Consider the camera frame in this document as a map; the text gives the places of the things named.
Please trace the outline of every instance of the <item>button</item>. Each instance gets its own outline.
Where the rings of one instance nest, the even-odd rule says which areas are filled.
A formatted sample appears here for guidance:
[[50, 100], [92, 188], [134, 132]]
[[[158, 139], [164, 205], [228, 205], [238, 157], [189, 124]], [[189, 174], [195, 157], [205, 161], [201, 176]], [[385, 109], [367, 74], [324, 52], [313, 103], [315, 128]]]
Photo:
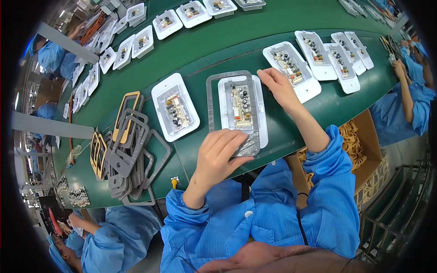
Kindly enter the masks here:
[[251, 216], [253, 214], [253, 211], [246, 211], [244, 213], [244, 217], [248, 218], [249, 216]]

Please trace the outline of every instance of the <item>electronic component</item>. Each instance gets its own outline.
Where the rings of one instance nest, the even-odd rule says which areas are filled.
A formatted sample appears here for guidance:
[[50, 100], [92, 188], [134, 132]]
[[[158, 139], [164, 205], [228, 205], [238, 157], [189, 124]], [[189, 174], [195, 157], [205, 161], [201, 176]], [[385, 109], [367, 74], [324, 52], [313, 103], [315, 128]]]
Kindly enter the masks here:
[[227, 9], [230, 7], [230, 6], [226, 5], [225, 2], [223, 2], [223, 1], [213, 2], [212, 6], [215, 10], [223, 10], [223, 9]]
[[280, 52], [272, 53], [273, 59], [279, 65], [279, 67], [285, 72], [285, 75], [290, 79], [293, 85], [298, 84], [303, 81], [302, 72], [295, 64], [293, 59], [290, 59], [289, 54], [285, 53], [284, 50]]
[[175, 93], [166, 99], [165, 105], [169, 118], [176, 127], [176, 130], [189, 125], [190, 119], [185, 111], [184, 105], [182, 104], [182, 99], [179, 96], [179, 93]]
[[311, 39], [309, 38], [302, 38], [302, 39], [305, 45], [310, 50], [314, 63], [316, 63], [317, 65], [324, 64], [323, 56], [319, 53], [319, 49], [317, 48], [316, 43], [314, 41], [311, 41]]
[[338, 42], [340, 43], [341, 46], [344, 47], [344, 50], [346, 50], [346, 53], [349, 53], [349, 56], [352, 59], [352, 62], [355, 62], [355, 54], [352, 53], [352, 50], [346, 46], [345, 41], [338, 39]]
[[252, 108], [250, 106], [247, 85], [232, 85], [231, 89], [235, 128], [251, 127]]
[[173, 23], [168, 16], [160, 18], [160, 21], [163, 28], [166, 28]]
[[189, 9], [184, 8], [184, 12], [188, 18], [199, 14], [199, 12], [194, 7], [190, 7]]
[[339, 53], [337, 53], [335, 50], [331, 50], [331, 55], [332, 57], [334, 57], [334, 61], [340, 65], [340, 71], [341, 74], [343, 75], [344, 79], [349, 78], [349, 70], [347, 69], [347, 67], [344, 65], [343, 60], [341, 59], [341, 56]]

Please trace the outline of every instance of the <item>white plastic tray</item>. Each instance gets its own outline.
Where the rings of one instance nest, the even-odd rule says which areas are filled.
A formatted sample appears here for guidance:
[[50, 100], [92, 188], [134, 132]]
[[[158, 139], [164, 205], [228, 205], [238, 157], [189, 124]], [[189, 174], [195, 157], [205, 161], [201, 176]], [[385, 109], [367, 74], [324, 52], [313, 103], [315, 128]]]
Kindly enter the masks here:
[[354, 65], [352, 66], [352, 68], [354, 69], [355, 73], [357, 75], [361, 75], [366, 71], [366, 67], [363, 64], [363, 61], [360, 59], [359, 55], [361, 55], [361, 52], [354, 47], [354, 45], [351, 43], [351, 41], [346, 37], [346, 35], [344, 35], [343, 32], [336, 32], [336, 33], [332, 33], [331, 34], [331, 41], [333, 43], [337, 43], [339, 45], [341, 45], [340, 43], [341, 41], [344, 41], [345, 46], [348, 47], [350, 49], [350, 51], [354, 54], [355, 56], [355, 61], [352, 60], [352, 58], [350, 57], [350, 54], [348, 54], [348, 59], [354, 63]]
[[64, 119], [68, 119], [70, 117], [70, 105], [69, 104], [65, 104], [64, 106], [64, 114], [62, 115], [64, 117]]
[[80, 107], [87, 104], [87, 101], [90, 99], [90, 96], [88, 95], [88, 85], [90, 82], [90, 75], [86, 77], [86, 79], [82, 83], [82, 87], [80, 89]]
[[[106, 55], [109, 54], [109, 59], [105, 61]], [[102, 56], [100, 56], [99, 64], [102, 68], [103, 74], [106, 74], [108, 70], [111, 68], [111, 65], [114, 63], [115, 58], [117, 57], [117, 54], [115, 54], [115, 51], [112, 49], [112, 47], [108, 47], [105, 52], [103, 52]]]
[[[301, 48], [307, 63], [311, 67], [312, 73], [317, 80], [336, 80], [337, 74], [334, 71], [331, 60], [329, 58], [329, 52], [323, 47], [323, 42], [320, 36], [311, 31], [295, 31], [296, 41]], [[316, 64], [314, 61], [313, 51], [308, 48], [303, 39], [310, 39], [311, 42], [316, 44], [317, 54], [321, 54], [323, 57], [323, 64]]]
[[307, 62], [304, 61], [302, 56], [296, 48], [288, 41], [284, 41], [267, 48], [264, 48], [263, 55], [270, 63], [270, 65], [285, 75], [284, 70], [279, 67], [278, 63], [273, 58], [272, 54], [280, 51], [286, 51], [288, 55], [292, 57], [293, 63], [301, 70], [304, 81], [293, 85], [293, 88], [301, 103], [304, 103], [322, 92], [322, 87], [316, 78], [313, 76], [311, 69]]
[[[127, 66], [131, 62], [131, 50], [132, 50], [132, 44], [135, 39], [135, 34], [133, 34], [131, 37], [124, 40], [120, 46], [118, 47], [117, 55], [115, 57], [114, 66], [112, 67], [112, 70], [116, 69], [122, 69], [123, 67]], [[121, 58], [121, 51], [125, 49], [126, 54], [125, 58]]]
[[126, 22], [126, 16], [124, 16], [118, 23], [115, 25], [115, 33], [120, 34], [123, 30], [128, 28], [128, 23]]
[[243, 11], [260, 10], [265, 6], [264, 0], [235, 0]]
[[[165, 17], [168, 17], [172, 24], [163, 28], [161, 25], [161, 19], [164, 20]], [[159, 40], [167, 38], [184, 26], [174, 10], [164, 11], [163, 14], [158, 15], [155, 19], [153, 19], [152, 24]]]
[[138, 5], [128, 8], [126, 11], [126, 22], [135, 21], [138, 18], [143, 17], [146, 14], [144, 3], [139, 3]]
[[100, 82], [100, 67], [99, 64], [95, 64], [88, 73], [88, 96], [90, 97], [94, 90], [97, 88]]
[[[147, 43], [139, 48], [139, 40], [147, 37]], [[150, 51], [153, 50], [153, 30], [152, 25], [148, 25], [143, 30], [135, 34], [135, 39], [133, 42], [132, 58], [141, 58]]]
[[[194, 8], [199, 14], [194, 16], [190, 15], [191, 17], [188, 17], [184, 9], [189, 12], [190, 7]], [[212, 19], [212, 16], [209, 15], [206, 8], [199, 1], [190, 1], [185, 5], [181, 5], [176, 9], [176, 13], [186, 28], [192, 28], [198, 24]]]
[[[260, 148], [264, 148], [267, 146], [269, 142], [269, 136], [267, 132], [267, 119], [266, 119], [266, 112], [264, 109], [264, 98], [263, 98], [263, 90], [261, 87], [261, 81], [260, 79], [252, 75], [252, 79], [255, 82], [255, 98], [253, 99], [258, 104], [257, 107], [257, 115], [258, 115], [258, 128], [260, 133]], [[218, 81], [218, 99], [220, 102], [220, 117], [222, 120], [222, 129], [228, 128], [230, 130], [235, 130], [234, 125], [234, 116], [228, 115], [228, 108], [227, 104], [232, 105], [231, 101], [231, 90], [226, 91], [225, 89], [225, 83], [231, 81], [231, 82], [238, 82], [246, 80], [245, 76], [239, 76], [239, 77], [231, 77], [231, 78], [225, 78]], [[243, 132], [249, 134], [253, 133], [253, 129], [251, 130], [243, 130]]]
[[[165, 104], [165, 99], [176, 92], [179, 93], [179, 97], [182, 99], [182, 104], [190, 121], [188, 126], [179, 130], [176, 130], [174, 124], [171, 122]], [[197, 115], [193, 102], [191, 101], [184, 80], [179, 73], [174, 73], [159, 84], [155, 85], [152, 89], [152, 99], [164, 138], [168, 142], [173, 142], [199, 127], [200, 118]]]
[[[357, 92], [358, 90], [360, 90], [360, 88], [361, 88], [360, 82], [358, 81], [358, 77], [355, 74], [354, 70], [350, 69], [352, 67], [352, 62], [350, 59], [347, 58], [348, 54], [346, 53], [344, 48], [337, 43], [332, 43], [332, 44], [328, 43], [328, 44], [324, 44], [323, 46], [329, 52], [329, 59], [331, 60], [333, 66], [334, 66], [335, 73], [337, 73], [338, 82], [340, 83], [341, 88], [343, 89], [343, 92], [346, 94], [350, 94], [350, 93]], [[349, 68], [348, 69], [349, 70], [349, 77], [347, 79], [343, 78], [343, 74], [341, 73], [342, 68], [340, 67], [339, 64], [337, 64], [334, 57], [330, 53], [331, 50], [335, 50], [335, 52], [340, 54], [340, 58], [342, 59], [342, 61], [346, 65], [346, 67]]]
[[[215, 19], [219, 19], [225, 16], [233, 15], [234, 11], [237, 10], [237, 6], [232, 2], [232, 0], [202, 0], [206, 7], [208, 13], [214, 16]], [[220, 2], [226, 8], [216, 10], [213, 3]]]
[[360, 59], [362, 60], [364, 66], [367, 69], [372, 69], [374, 67], [372, 59], [370, 58], [369, 53], [367, 52], [367, 47], [363, 45], [358, 36], [353, 31], [345, 31], [344, 35], [352, 42], [354, 47], [358, 49], [359, 52], [363, 51], [363, 54], [358, 54]]
[[77, 86], [76, 92], [73, 98], [73, 114], [80, 109], [80, 90], [82, 89], [82, 83]]

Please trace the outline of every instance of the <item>gasket stack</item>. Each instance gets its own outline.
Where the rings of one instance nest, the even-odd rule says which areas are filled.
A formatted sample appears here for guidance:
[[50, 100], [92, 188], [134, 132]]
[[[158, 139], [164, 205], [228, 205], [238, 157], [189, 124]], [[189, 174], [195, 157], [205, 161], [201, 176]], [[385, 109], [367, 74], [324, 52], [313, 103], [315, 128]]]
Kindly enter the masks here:
[[[170, 157], [171, 147], [156, 130], [147, 125], [149, 119], [141, 113], [143, 104], [144, 96], [139, 91], [125, 94], [114, 130], [106, 132], [104, 136], [94, 133], [90, 162], [96, 179], [108, 180], [112, 198], [118, 198], [126, 205], [153, 206], [156, 200], [150, 185]], [[159, 162], [146, 150], [152, 136], [167, 150]], [[149, 173], [154, 163], [154, 171]], [[145, 189], [151, 201], [130, 201], [138, 200]]]

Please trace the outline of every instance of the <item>metal pole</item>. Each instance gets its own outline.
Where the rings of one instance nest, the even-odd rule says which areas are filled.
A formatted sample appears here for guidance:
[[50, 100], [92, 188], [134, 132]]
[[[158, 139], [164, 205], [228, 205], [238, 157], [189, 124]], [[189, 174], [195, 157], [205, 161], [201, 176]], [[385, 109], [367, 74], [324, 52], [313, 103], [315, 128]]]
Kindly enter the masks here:
[[12, 112], [12, 129], [66, 138], [92, 139], [94, 128]]
[[99, 56], [63, 35], [56, 29], [50, 27], [46, 23], [42, 22], [39, 25], [37, 33], [91, 64], [96, 64], [99, 61]]

